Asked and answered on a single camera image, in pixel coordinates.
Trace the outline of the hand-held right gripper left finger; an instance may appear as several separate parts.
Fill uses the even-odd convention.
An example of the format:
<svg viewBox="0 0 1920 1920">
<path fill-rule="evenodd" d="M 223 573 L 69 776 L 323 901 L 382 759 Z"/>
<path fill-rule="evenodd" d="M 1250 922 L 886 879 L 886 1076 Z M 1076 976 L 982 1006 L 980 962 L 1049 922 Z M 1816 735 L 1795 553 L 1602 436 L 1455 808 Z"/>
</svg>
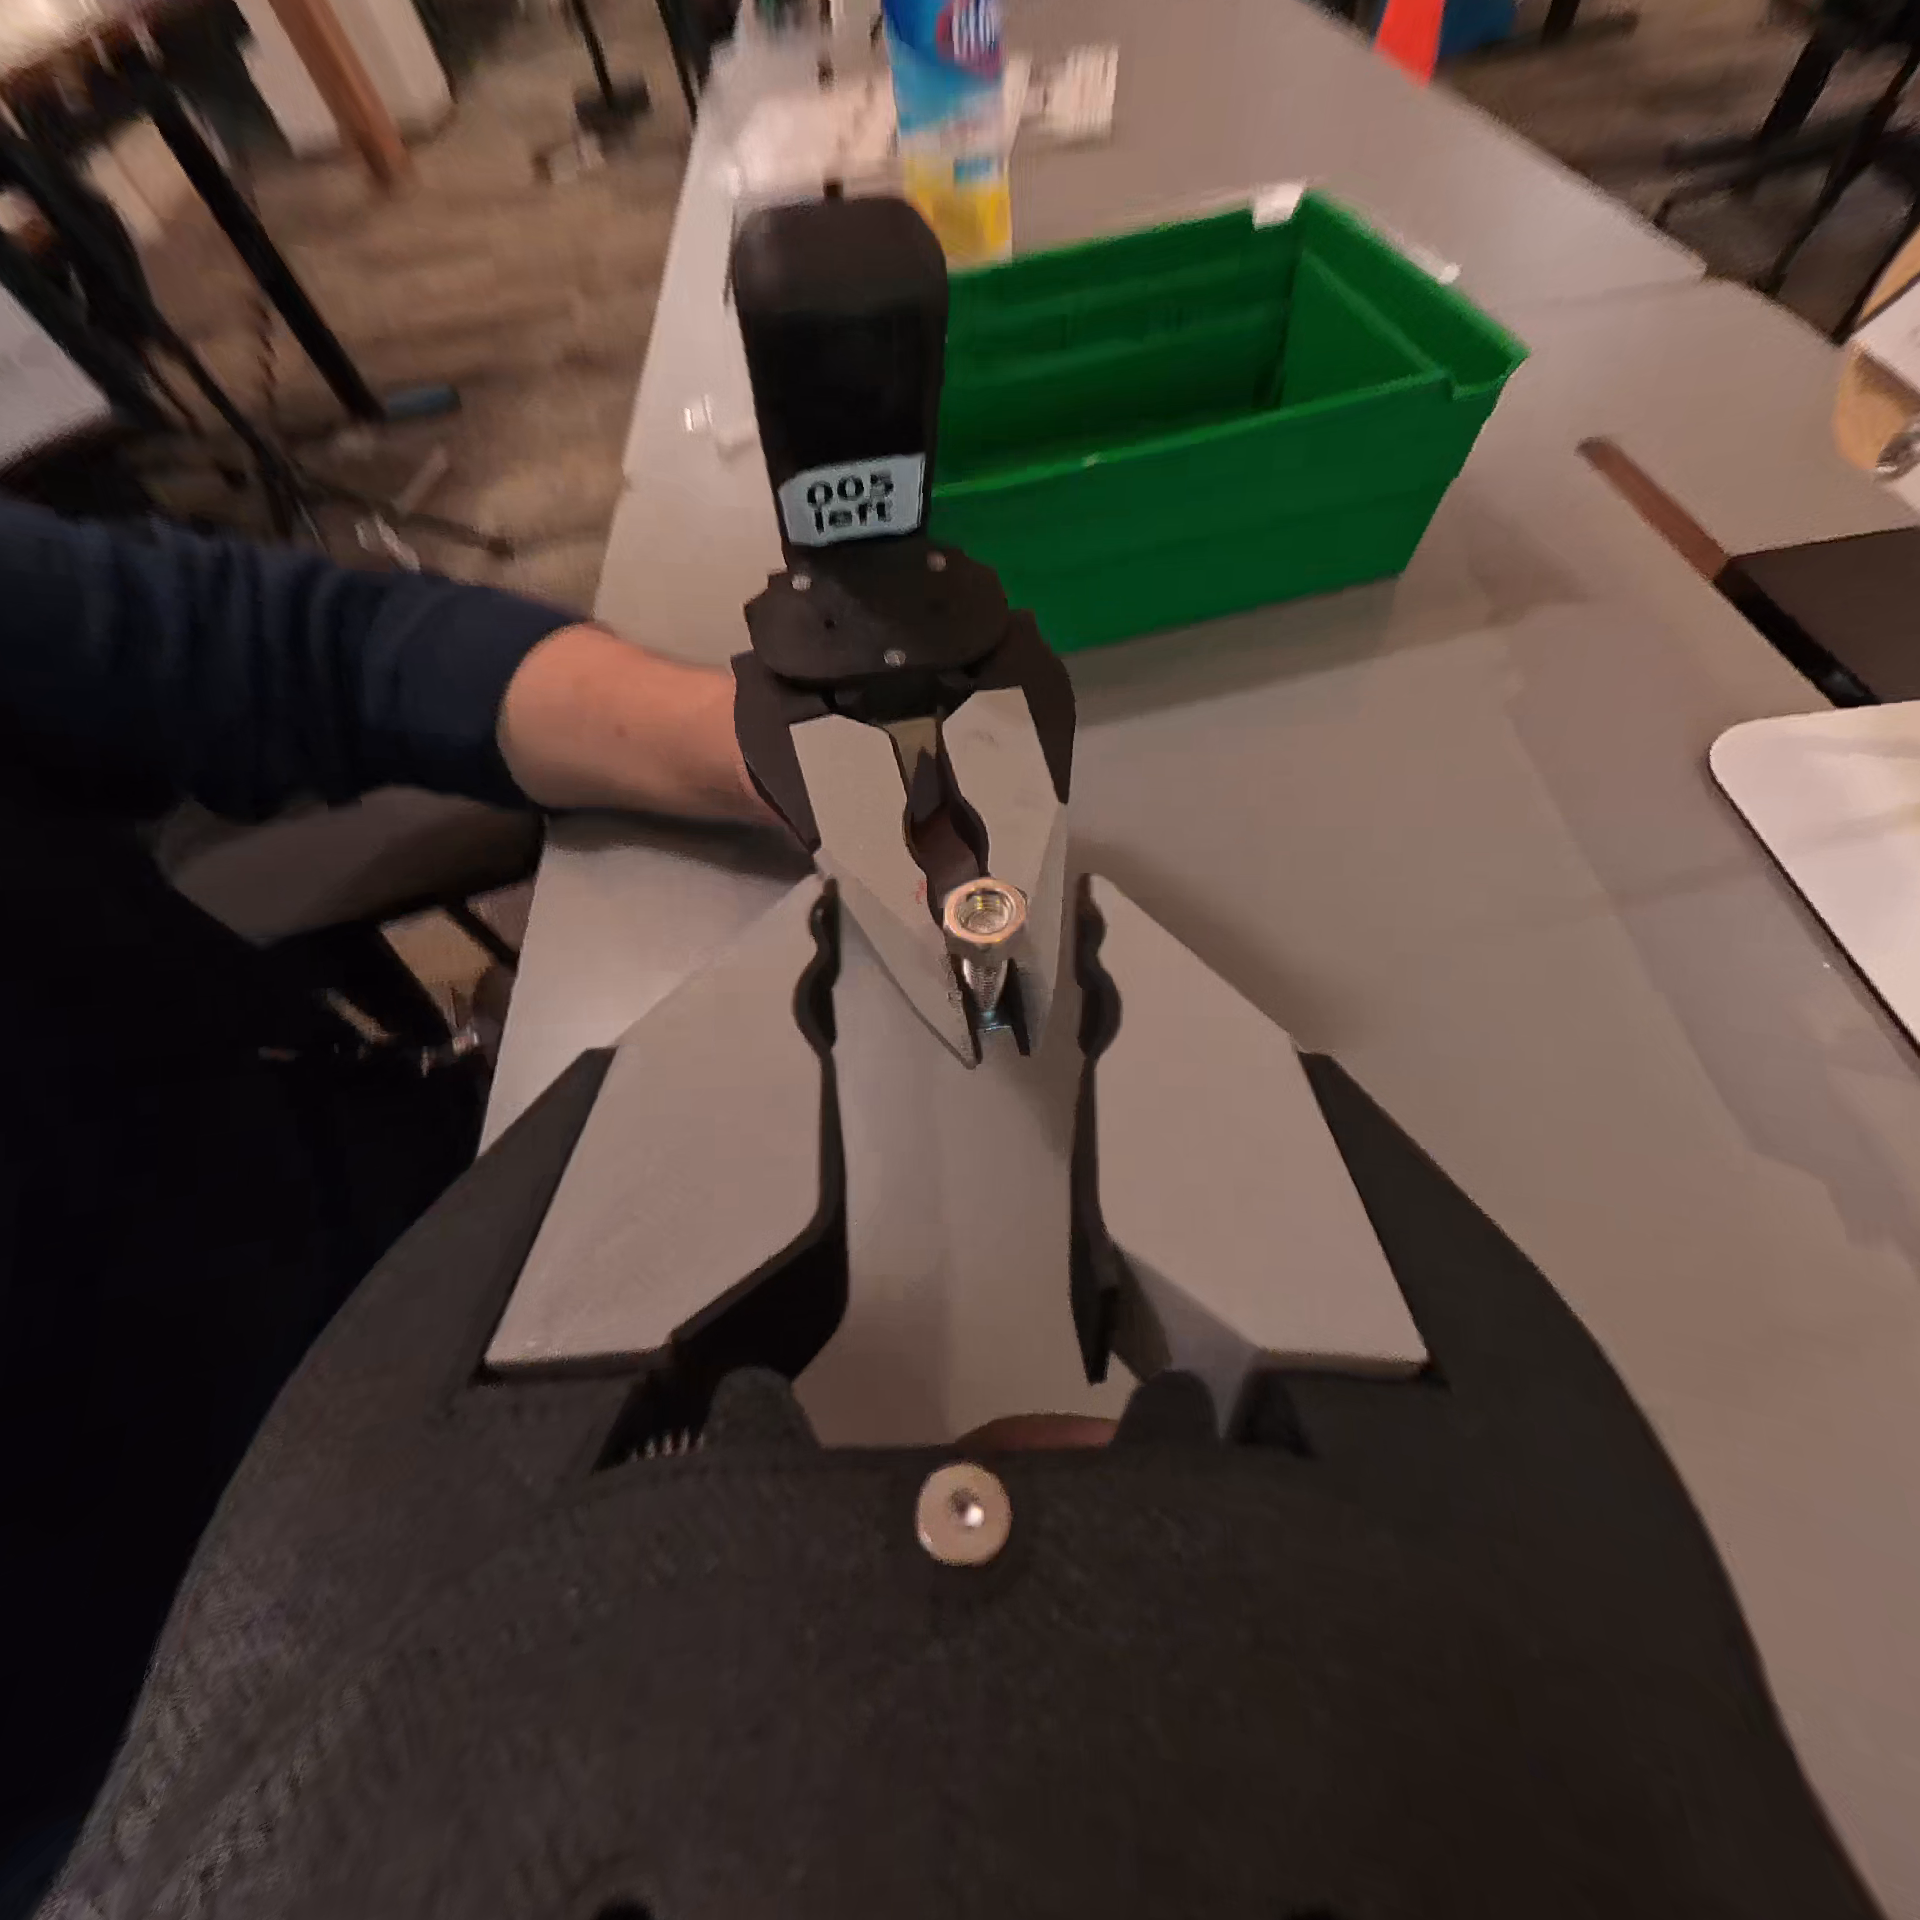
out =
<svg viewBox="0 0 1920 1920">
<path fill-rule="evenodd" d="M 839 901 L 803 879 L 606 1059 L 492 1335 L 495 1375 L 713 1362 L 796 1375 L 845 1308 Z"/>
</svg>

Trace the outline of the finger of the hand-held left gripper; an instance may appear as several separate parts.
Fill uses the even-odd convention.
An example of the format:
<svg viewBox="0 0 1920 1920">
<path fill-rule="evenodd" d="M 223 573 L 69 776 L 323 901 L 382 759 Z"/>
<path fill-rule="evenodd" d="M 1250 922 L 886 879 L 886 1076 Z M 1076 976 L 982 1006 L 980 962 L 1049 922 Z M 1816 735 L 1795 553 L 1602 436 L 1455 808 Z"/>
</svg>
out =
<svg viewBox="0 0 1920 1920">
<path fill-rule="evenodd" d="M 1022 1053 L 1033 1053 L 1050 1016 L 1069 925 L 1065 803 L 1056 798 L 1025 693 L 969 696 L 946 723 L 942 746 L 958 803 L 985 829 L 985 861 L 976 878 L 1005 879 L 1025 895 L 1016 962 L 1028 1035 Z"/>
<path fill-rule="evenodd" d="M 790 742 L 816 826 L 816 861 L 839 905 L 929 1032 L 963 1068 L 975 1068 L 980 1045 L 909 842 L 909 789 L 895 738 L 852 718 L 810 718 L 793 726 Z"/>
</svg>

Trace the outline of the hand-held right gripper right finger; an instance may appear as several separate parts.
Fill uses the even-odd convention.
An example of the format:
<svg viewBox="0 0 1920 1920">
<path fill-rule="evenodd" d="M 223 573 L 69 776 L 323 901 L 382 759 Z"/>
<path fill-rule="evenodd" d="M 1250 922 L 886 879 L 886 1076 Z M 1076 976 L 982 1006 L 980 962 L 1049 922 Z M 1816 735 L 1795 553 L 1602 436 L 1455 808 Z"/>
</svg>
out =
<svg viewBox="0 0 1920 1920">
<path fill-rule="evenodd" d="M 1278 1372 L 1428 1362 L 1292 1035 L 1106 878 L 1075 903 L 1069 1308 L 1088 1382 L 1199 1381 L 1213 1429 Z"/>
</svg>

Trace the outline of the long steel hex bolt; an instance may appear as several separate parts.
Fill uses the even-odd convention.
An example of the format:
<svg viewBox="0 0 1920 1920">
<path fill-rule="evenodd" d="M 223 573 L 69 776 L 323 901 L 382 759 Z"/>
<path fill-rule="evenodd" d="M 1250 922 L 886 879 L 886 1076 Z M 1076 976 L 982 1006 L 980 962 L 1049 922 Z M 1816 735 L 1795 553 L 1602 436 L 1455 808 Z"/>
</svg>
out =
<svg viewBox="0 0 1920 1920">
<path fill-rule="evenodd" d="M 1019 962 L 1015 941 L 963 942 L 946 941 L 946 958 L 958 981 L 969 1035 L 976 1048 L 1008 1039 L 1028 1048 L 1019 1001 Z"/>
</svg>

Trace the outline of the green plastic bin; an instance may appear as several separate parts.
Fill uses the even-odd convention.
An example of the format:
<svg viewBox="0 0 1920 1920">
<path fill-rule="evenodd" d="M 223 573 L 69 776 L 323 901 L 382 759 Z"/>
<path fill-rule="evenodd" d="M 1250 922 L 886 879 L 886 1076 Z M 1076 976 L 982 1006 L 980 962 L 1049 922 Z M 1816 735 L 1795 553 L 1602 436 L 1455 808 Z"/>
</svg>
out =
<svg viewBox="0 0 1920 1920">
<path fill-rule="evenodd" d="M 1525 355 L 1313 189 L 969 268 L 929 532 L 1060 653 L 1379 583 Z"/>
</svg>

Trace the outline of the person's left forearm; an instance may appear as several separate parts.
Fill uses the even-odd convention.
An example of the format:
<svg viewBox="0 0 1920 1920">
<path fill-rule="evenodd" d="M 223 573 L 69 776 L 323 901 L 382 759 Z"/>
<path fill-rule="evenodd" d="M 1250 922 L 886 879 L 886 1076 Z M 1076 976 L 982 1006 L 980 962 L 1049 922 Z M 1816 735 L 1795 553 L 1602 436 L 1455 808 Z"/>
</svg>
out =
<svg viewBox="0 0 1920 1920">
<path fill-rule="evenodd" d="M 3 798 L 256 823 L 378 789 L 559 808 L 509 768 L 515 673 L 569 616 L 440 573 L 3 503 Z"/>
</svg>

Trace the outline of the person's left hand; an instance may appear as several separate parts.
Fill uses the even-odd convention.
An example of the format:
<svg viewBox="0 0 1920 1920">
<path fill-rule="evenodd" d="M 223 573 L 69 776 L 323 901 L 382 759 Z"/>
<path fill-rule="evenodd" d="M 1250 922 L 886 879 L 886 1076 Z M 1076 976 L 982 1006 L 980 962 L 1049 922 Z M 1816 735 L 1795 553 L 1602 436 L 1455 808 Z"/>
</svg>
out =
<svg viewBox="0 0 1920 1920">
<path fill-rule="evenodd" d="M 649 658 L 646 686 L 639 805 L 666 818 L 753 826 L 796 839 L 793 826 L 749 773 L 735 729 L 735 673 L 718 666 Z"/>
</svg>

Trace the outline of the disinfecting wipes canister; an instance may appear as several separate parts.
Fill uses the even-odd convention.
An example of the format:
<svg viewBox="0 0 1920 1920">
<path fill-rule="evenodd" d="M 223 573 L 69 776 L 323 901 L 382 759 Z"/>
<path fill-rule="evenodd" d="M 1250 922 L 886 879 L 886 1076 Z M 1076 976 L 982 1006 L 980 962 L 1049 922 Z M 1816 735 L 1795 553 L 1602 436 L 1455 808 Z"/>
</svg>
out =
<svg viewBox="0 0 1920 1920">
<path fill-rule="evenodd" d="M 999 3 L 882 3 L 900 186 L 952 265 L 1012 255 L 1012 116 Z"/>
</svg>

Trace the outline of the white printed papers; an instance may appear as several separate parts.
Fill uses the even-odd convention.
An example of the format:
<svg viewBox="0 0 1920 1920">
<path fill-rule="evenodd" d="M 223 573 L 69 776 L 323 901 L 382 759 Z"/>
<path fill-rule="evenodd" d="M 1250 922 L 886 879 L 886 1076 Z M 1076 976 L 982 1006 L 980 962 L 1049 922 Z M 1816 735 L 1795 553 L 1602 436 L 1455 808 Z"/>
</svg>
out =
<svg viewBox="0 0 1920 1920">
<path fill-rule="evenodd" d="M 1116 43 L 1083 43 L 1025 86 L 1022 125 L 1055 142 L 1093 142 L 1112 133 L 1116 112 Z"/>
</svg>

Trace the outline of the white document stand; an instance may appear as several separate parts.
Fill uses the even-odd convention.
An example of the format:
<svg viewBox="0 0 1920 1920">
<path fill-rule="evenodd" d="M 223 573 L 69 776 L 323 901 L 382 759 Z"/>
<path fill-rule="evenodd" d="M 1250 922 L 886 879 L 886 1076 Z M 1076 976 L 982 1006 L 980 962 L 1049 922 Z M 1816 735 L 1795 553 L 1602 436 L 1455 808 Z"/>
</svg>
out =
<svg viewBox="0 0 1920 1920">
<path fill-rule="evenodd" d="M 1709 771 L 1916 1042 L 1916 702 L 1738 723 L 1709 749 Z"/>
</svg>

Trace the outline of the instruction sign on stand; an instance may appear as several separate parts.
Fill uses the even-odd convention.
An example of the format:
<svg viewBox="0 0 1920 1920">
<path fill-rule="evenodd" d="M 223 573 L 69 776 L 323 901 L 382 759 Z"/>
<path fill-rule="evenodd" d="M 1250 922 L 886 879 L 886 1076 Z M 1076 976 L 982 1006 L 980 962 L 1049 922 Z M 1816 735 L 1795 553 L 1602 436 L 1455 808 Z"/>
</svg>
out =
<svg viewBox="0 0 1920 1920">
<path fill-rule="evenodd" d="M 1869 478 L 1913 491 L 1916 482 L 1916 388 L 1885 371 L 1859 348 L 1859 333 L 1885 305 L 1916 282 L 1916 229 L 1902 235 L 1872 282 L 1840 348 L 1830 436 L 1836 455 Z"/>
</svg>

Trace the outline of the wooden post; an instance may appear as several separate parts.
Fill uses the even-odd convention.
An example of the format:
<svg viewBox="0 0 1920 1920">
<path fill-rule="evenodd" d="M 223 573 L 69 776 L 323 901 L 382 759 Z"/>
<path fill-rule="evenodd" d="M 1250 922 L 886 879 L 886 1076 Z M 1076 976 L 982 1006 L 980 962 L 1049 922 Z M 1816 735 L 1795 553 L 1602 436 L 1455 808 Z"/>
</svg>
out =
<svg viewBox="0 0 1920 1920">
<path fill-rule="evenodd" d="M 373 186 L 396 191 L 412 156 L 332 3 L 268 3 L 268 8 Z"/>
</svg>

